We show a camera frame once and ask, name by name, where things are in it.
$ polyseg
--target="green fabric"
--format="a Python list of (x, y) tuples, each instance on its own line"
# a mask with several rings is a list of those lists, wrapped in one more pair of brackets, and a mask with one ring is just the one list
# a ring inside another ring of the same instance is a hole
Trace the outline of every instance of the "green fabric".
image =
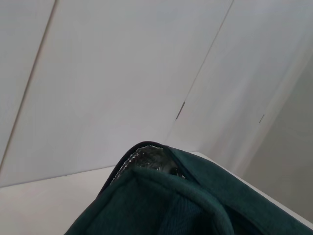
[[(186, 179), (134, 168), (111, 183), (138, 148), (162, 147)], [(216, 164), (154, 142), (129, 150), (67, 235), (313, 235), (312, 231)]]

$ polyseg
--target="dark green cloth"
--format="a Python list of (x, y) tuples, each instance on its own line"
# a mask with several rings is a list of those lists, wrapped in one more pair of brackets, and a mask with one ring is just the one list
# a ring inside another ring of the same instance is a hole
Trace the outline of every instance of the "dark green cloth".
[[(162, 147), (186, 179), (133, 168), (137, 149)], [(216, 164), (154, 142), (131, 148), (67, 235), (313, 235), (312, 230)]]

